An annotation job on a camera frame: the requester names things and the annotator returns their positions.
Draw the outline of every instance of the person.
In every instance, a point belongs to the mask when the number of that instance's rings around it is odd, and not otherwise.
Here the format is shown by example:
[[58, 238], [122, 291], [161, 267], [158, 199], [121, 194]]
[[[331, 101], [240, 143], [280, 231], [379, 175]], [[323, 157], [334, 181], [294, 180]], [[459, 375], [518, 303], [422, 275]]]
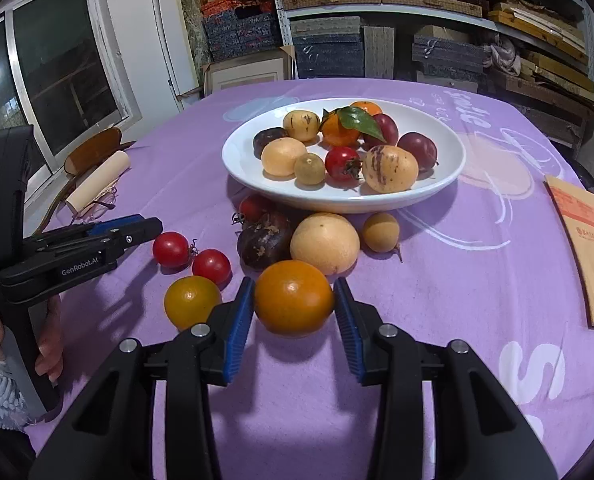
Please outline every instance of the person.
[[[62, 329], [60, 325], [61, 300], [53, 296], [48, 300], [48, 313], [37, 340], [39, 356], [35, 370], [39, 375], [47, 375], [55, 383], [64, 368]], [[0, 320], [0, 428], [21, 431], [31, 420], [26, 410], [24, 398], [17, 388], [2, 351], [4, 326]]]

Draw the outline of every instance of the white plate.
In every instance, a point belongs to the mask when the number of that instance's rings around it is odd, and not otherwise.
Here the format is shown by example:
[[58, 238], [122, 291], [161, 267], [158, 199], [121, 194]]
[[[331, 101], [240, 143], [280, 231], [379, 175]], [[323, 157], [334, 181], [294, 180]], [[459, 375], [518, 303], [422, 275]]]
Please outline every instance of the white plate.
[[[431, 176], [416, 181], [407, 191], [378, 194], [363, 180], [354, 187], [335, 185], [327, 176], [320, 186], [301, 186], [294, 177], [264, 176], [261, 160], [253, 154], [253, 138], [261, 130], [281, 126], [283, 117], [293, 110], [310, 110], [321, 117], [322, 110], [334, 110], [359, 100], [370, 100], [395, 121], [399, 135], [419, 132], [437, 146], [437, 161]], [[328, 153], [322, 143], [308, 146], [308, 151], [325, 159]], [[224, 143], [221, 160], [229, 173], [244, 186], [269, 198], [297, 208], [331, 213], [366, 213], [388, 211], [425, 200], [455, 181], [466, 163], [466, 150], [461, 140], [446, 124], [434, 117], [398, 103], [366, 99], [317, 99], [282, 106], [265, 112], [238, 127]]]

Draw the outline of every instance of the orange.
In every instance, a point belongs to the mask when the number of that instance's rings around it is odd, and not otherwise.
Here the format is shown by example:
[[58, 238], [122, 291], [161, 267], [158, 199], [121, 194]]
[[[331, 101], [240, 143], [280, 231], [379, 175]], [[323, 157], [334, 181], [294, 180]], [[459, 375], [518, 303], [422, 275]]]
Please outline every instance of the orange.
[[378, 107], [373, 102], [370, 101], [355, 101], [351, 106], [356, 106], [357, 108], [361, 108], [362, 110], [367, 111], [370, 115], [377, 115], [382, 114], [381, 108]]
[[323, 123], [321, 123], [321, 133], [324, 140], [331, 146], [350, 146], [357, 142], [359, 130], [344, 128], [339, 121], [339, 115], [336, 111], [330, 112]]
[[255, 285], [255, 313], [269, 332], [302, 337], [319, 330], [333, 311], [333, 291], [311, 264], [272, 264]]
[[164, 311], [178, 330], [205, 323], [215, 305], [221, 303], [217, 285], [203, 276], [180, 278], [168, 287]]

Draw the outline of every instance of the paper roll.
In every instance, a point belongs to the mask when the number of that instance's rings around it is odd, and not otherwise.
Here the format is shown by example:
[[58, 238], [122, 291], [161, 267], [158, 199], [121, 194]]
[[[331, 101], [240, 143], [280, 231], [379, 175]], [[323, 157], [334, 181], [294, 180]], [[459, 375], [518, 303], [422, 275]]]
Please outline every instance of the paper roll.
[[93, 171], [66, 199], [71, 210], [79, 213], [106, 187], [117, 180], [131, 165], [131, 159], [124, 152], [115, 152]]

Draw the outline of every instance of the table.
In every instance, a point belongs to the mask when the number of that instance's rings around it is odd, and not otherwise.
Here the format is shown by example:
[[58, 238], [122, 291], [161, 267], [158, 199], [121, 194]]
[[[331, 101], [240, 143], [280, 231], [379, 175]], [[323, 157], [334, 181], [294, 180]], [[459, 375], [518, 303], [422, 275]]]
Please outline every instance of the table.
[[[468, 164], [459, 180], [394, 212], [404, 262], [362, 252], [347, 280], [359, 301], [377, 306], [385, 321], [414, 338], [439, 345], [468, 341], [520, 405], [563, 475], [594, 437], [594, 330], [587, 328], [573, 254], [543, 181], [545, 174], [578, 180], [510, 105], [391, 80], [301, 80], [221, 91], [128, 150], [132, 168], [117, 184], [116, 209], [103, 218], [158, 216], [165, 230], [197, 238], [200, 249], [223, 251], [234, 275], [222, 295], [231, 300], [243, 277], [231, 216], [247, 191], [228, 177], [221, 146], [261, 112], [333, 96], [407, 104], [460, 134]], [[365, 215], [348, 218], [359, 228]], [[58, 212], [50, 228], [69, 220]], [[114, 272], [64, 294], [65, 406], [123, 338], [154, 344], [175, 336], [163, 296], [188, 273], [160, 270], [145, 244]], [[157, 394], [154, 475], [160, 480], [161, 388]], [[273, 336], [254, 319], [239, 375], [228, 388], [211, 390], [223, 477], [363, 480], [377, 403], [378, 389], [359, 387], [348, 372], [333, 317], [301, 340]], [[37, 450], [55, 424], [28, 428]], [[425, 454], [431, 478], [430, 431]]]

